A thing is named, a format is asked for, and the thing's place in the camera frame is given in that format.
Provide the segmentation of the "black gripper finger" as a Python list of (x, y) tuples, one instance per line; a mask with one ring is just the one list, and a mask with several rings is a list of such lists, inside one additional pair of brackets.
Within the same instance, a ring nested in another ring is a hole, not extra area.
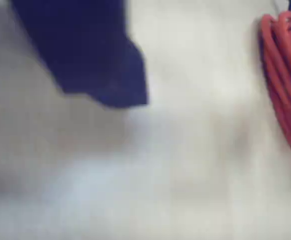
[(128, 36), (124, 0), (13, 0), (38, 55), (66, 94), (110, 108), (149, 101), (145, 63)]

